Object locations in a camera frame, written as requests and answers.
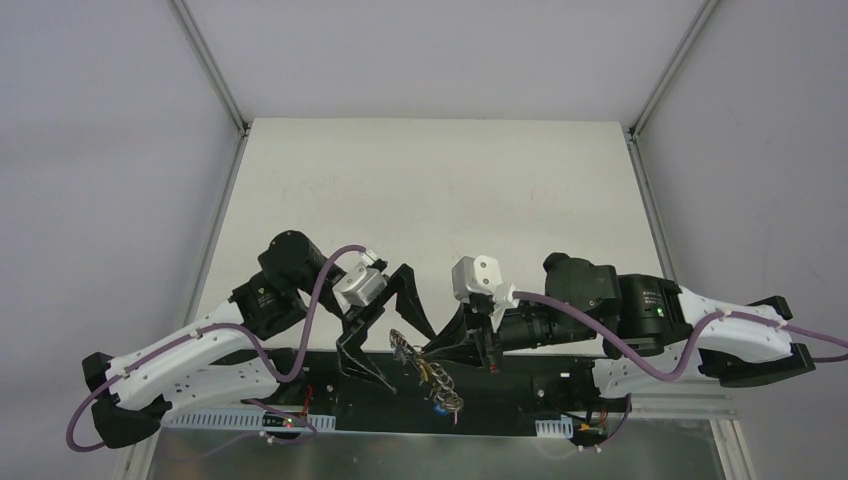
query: metal frame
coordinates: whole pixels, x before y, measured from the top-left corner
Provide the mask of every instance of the metal frame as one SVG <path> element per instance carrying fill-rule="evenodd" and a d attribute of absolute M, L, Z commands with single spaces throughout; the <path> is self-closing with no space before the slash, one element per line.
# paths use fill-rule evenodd
<path fill-rule="evenodd" d="M 209 51 L 209 45 L 206 44 L 206 40 L 200 33 L 200 28 L 197 26 L 197 22 L 194 21 L 191 10 L 188 8 L 185 0 L 168 0 L 168 5 L 171 7 L 174 18 L 176 18 L 180 27 L 183 29 L 186 40 L 197 57 L 200 68 L 203 69 L 203 73 L 209 79 L 209 84 L 212 86 L 215 94 L 218 95 L 221 105 L 227 111 L 227 115 L 230 116 L 230 120 L 232 120 L 239 135 L 244 137 L 247 135 L 247 121 L 241 114 L 241 110 L 239 110 L 236 99 L 233 97 L 233 92 L 230 91 L 227 82 L 224 81 L 224 75 L 218 68 L 212 52 Z"/>
<path fill-rule="evenodd" d="M 698 13 L 695 14 L 695 18 L 692 19 L 692 23 L 689 24 L 689 28 L 686 29 L 686 33 L 683 34 L 683 39 L 671 55 L 671 60 L 669 60 L 668 64 L 665 66 L 657 85 L 648 96 L 645 106 L 642 107 L 642 111 L 639 113 L 636 123 L 633 125 L 633 128 L 630 129 L 630 133 L 637 141 L 639 140 L 639 135 L 642 133 L 642 130 L 645 129 L 645 125 L 647 125 L 648 120 L 651 119 L 651 115 L 653 115 L 656 110 L 659 101 L 663 96 L 665 96 L 671 82 L 680 71 L 680 67 L 683 65 L 684 60 L 686 60 L 691 53 L 692 46 L 695 45 L 695 41 L 698 39 L 698 36 L 700 36 L 704 27 L 706 27 L 707 22 L 710 18 L 712 18 L 712 15 L 719 3 L 721 3 L 721 0 L 704 0 L 704 3 L 701 4 L 701 8 L 698 9 Z"/>
<path fill-rule="evenodd" d="M 203 35 L 194 20 L 185 0 L 167 0 L 174 17 L 183 29 L 186 40 L 194 51 L 200 67 L 203 69 L 212 89 L 215 91 L 221 105 L 239 132 L 239 142 L 230 166 L 225 184 L 218 196 L 214 213 L 214 221 L 202 248 L 202 256 L 198 265 L 196 280 L 187 301 L 185 315 L 180 326 L 190 323 L 197 311 L 203 285 L 209 272 L 215 244 L 223 224 L 224 214 L 235 185 L 236 176 L 247 144 L 250 127 L 244 119 L 232 92 L 224 80 L 214 57 L 209 51 Z M 663 70 L 656 86 L 652 90 L 636 123 L 626 135 L 627 147 L 636 175 L 639 191 L 642 196 L 645 212 L 650 224 L 651 233 L 657 256 L 662 267 L 663 275 L 676 279 L 671 255 L 669 253 L 663 228 L 662 218 L 656 197 L 653 194 L 651 181 L 642 157 L 639 153 L 639 135 L 656 110 L 660 100 L 668 91 L 685 59 L 692 50 L 700 33 L 707 25 L 712 14 L 721 0 L 704 0 L 695 18 L 689 25 L 683 39 L 677 46 L 672 58 Z M 742 435 L 739 421 L 735 420 L 736 411 L 729 395 L 721 393 L 712 381 L 685 382 L 675 384 L 674 390 L 633 396 L 633 418 L 674 418 L 674 419 L 709 419 L 713 429 L 718 454 L 728 480 L 756 480 L 747 444 Z M 118 480 L 147 478 L 153 454 L 159 435 L 128 447 L 121 452 L 114 478 Z"/>

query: metal sheet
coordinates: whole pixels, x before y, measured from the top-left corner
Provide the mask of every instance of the metal sheet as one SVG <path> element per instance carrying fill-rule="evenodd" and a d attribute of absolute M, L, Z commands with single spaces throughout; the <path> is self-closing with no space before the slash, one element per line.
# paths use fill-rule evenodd
<path fill-rule="evenodd" d="M 725 478 L 708 421 L 636 420 L 625 428 L 600 454 L 572 453 L 554 439 L 328 434 L 287 446 L 247 438 L 191 462 L 168 457 L 194 457 L 243 432 L 165 429 L 148 478 Z"/>

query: tangled wire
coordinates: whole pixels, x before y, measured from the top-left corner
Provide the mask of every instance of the tangled wire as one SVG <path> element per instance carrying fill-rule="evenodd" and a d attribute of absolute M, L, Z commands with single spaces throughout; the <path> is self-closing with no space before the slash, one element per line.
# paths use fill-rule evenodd
<path fill-rule="evenodd" d="M 456 423 L 457 414 L 462 410 L 464 402 L 454 391 L 453 378 L 448 372 L 440 364 L 424 360 L 415 347 L 410 345 L 403 334 L 397 330 L 392 329 L 389 332 L 389 343 L 394 350 L 395 360 L 404 365 L 411 363 L 415 367 L 421 378 L 419 385 L 426 383 L 430 386 L 430 398 L 443 410 L 452 413 Z"/>

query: white table surface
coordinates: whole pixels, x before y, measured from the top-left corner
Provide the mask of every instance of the white table surface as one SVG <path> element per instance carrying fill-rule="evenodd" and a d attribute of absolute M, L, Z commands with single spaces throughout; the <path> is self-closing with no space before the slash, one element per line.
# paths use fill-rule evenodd
<path fill-rule="evenodd" d="M 387 273 L 408 263 L 437 332 L 457 307 L 450 269 L 461 256 L 495 257 L 506 281 L 537 292 L 554 251 L 660 275 L 618 123 L 257 119 L 198 315 L 258 272 L 257 256 L 289 229 L 325 255 L 372 248 Z M 365 349 L 388 350 L 391 328 L 425 343 L 391 302 Z M 334 349 L 340 332 L 321 310 L 310 349 Z M 266 345 L 295 346 L 300 333 L 298 325 Z M 599 354 L 600 340 L 532 352 Z"/>

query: red wire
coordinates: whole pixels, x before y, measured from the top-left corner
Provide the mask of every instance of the red wire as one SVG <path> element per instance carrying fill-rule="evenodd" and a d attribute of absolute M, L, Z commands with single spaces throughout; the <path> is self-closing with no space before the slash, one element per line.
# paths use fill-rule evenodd
<path fill-rule="evenodd" d="M 306 397 L 303 400 L 303 410 L 300 411 L 300 416 L 306 415 L 306 412 L 309 411 L 309 401 L 312 400 L 312 385 L 306 386 Z"/>

